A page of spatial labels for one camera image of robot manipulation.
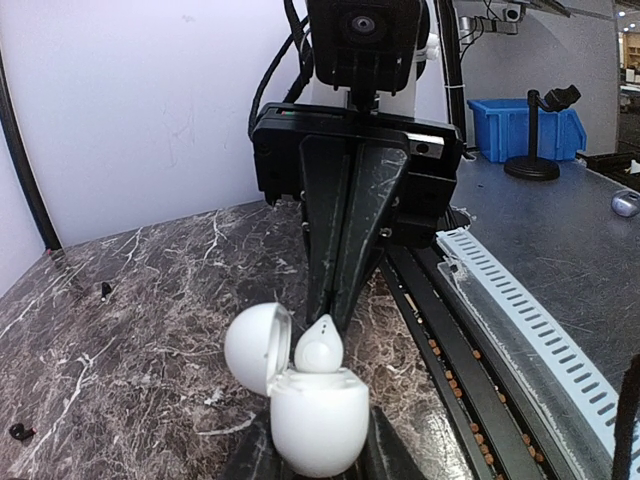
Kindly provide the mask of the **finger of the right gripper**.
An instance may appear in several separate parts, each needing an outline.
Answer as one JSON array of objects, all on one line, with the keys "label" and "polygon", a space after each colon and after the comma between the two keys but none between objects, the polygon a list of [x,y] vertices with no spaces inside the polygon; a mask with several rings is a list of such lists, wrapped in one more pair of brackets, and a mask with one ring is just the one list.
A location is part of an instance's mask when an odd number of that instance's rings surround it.
[{"label": "finger of the right gripper", "polygon": [[340,331],[345,331],[350,323],[367,261],[408,160],[404,143],[367,141],[358,147],[341,228],[331,305],[331,316]]},{"label": "finger of the right gripper", "polygon": [[308,319],[330,311],[350,159],[344,139],[309,135],[300,145],[305,221],[308,223]]}]

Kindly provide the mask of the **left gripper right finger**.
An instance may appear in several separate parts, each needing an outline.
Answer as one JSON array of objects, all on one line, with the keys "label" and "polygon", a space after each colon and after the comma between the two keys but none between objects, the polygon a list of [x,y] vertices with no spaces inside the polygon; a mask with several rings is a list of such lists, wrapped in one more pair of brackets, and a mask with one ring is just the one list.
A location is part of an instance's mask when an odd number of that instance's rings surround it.
[{"label": "left gripper right finger", "polygon": [[421,471],[381,408],[370,411],[360,455],[362,479],[420,479]]}]

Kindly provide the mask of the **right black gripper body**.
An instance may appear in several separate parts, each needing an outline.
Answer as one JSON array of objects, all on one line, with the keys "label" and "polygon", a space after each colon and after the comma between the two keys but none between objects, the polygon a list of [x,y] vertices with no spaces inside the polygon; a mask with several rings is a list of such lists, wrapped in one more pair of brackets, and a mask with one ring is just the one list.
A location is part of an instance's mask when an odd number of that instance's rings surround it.
[{"label": "right black gripper body", "polygon": [[457,184],[463,142],[453,125],[338,107],[269,103],[250,121],[259,190],[271,205],[284,196],[301,199],[300,144],[310,135],[379,140],[392,132],[407,138],[409,161],[386,227],[392,231],[392,244],[426,248]]}]

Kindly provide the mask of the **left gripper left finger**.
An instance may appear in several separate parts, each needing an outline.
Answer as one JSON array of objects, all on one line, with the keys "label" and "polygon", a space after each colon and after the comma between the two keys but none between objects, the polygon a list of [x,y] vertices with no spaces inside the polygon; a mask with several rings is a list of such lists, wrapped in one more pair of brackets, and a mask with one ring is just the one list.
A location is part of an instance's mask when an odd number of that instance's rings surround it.
[{"label": "left gripper left finger", "polygon": [[248,435],[240,442],[218,479],[275,479],[276,459],[266,435]]}]

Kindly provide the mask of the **white earbud charging case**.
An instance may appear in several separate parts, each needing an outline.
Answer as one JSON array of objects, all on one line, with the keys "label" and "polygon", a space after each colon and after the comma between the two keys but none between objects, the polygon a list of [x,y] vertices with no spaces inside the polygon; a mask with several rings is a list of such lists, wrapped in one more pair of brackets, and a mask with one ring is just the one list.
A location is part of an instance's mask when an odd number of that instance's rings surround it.
[{"label": "white earbud charging case", "polygon": [[365,445],[369,388],[343,364],[332,374],[297,371],[299,340],[292,330],[292,317],[279,303],[244,310],[226,332],[226,364],[243,387],[268,398],[275,449],[295,473],[342,474]]}]

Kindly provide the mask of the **white earbud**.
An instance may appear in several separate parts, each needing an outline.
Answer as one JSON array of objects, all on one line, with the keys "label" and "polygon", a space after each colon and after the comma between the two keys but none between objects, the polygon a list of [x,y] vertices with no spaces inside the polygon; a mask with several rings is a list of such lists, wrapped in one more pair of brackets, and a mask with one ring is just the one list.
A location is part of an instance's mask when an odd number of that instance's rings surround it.
[{"label": "white earbud", "polygon": [[342,367],[343,356],[341,336],[332,317],[324,314],[300,337],[294,366],[303,373],[332,374]]}]

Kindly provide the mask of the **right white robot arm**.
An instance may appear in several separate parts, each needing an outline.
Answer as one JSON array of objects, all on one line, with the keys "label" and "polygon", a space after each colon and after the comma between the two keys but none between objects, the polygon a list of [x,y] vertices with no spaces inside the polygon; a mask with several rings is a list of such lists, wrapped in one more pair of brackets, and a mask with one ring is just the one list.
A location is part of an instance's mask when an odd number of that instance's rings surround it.
[{"label": "right white robot arm", "polygon": [[329,315],[345,331],[388,249],[428,247],[450,217],[464,142],[456,126],[415,116],[440,50],[427,2],[284,10],[299,73],[283,101],[253,98],[248,136],[267,203],[301,203],[306,320]]}]

